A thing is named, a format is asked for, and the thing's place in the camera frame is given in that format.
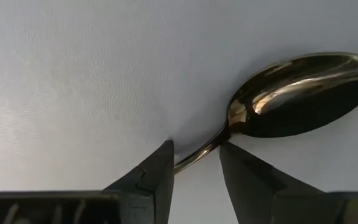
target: metal spoon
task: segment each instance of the metal spoon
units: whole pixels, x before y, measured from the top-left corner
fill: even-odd
[[[177,164],[194,164],[232,134],[275,138],[327,125],[358,106],[358,55],[329,52],[273,64],[246,81],[232,97],[221,130]]]

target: spoon neck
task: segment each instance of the spoon neck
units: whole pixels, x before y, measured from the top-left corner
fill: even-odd
[[[195,152],[190,154],[189,156],[182,159],[180,162],[175,164],[174,167],[174,174],[179,173],[183,169],[191,166],[195,162],[199,161],[200,159],[204,158],[204,156],[208,155],[212,150],[216,149],[222,143],[229,140],[231,137],[230,129],[228,126],[225,126],[218,132],[211,140],[209,140],[206,144],[201,146]]]

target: spoon bowl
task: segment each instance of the spoon bowl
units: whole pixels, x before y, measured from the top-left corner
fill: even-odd
[[[275,63],[247,80],[232,97],[221,130],[175,164],[177,174],[233,134],[293,136],[325,126],[358,106],[358,55],[328,52]]]

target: white backdrop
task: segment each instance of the white backdrop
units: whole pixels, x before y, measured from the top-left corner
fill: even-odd
[[[0,0],[0,190],[100,189],[168,138],[194,149],[249,75],[325,50],[358,53],[358,1]],[[324,190],[358,189],[358,109],[234,142]],[[218,154],[191,169],[170,223],[235,223]]]

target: white surface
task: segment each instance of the white surface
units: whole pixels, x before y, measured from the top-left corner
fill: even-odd
[[[238,223],[218,150],[175,176],[169,223]]]
[[[0,0],[0,190],[99,189],[167,138],[199,146],[250,74],[324,50],[358,53],[358,1]],[[358,111],[240,144],[324,189],[358,189]],[[191,178],[175,195],[217,177]],[[171,223],[221,223],[195,215],[196,197],[173,203]]]

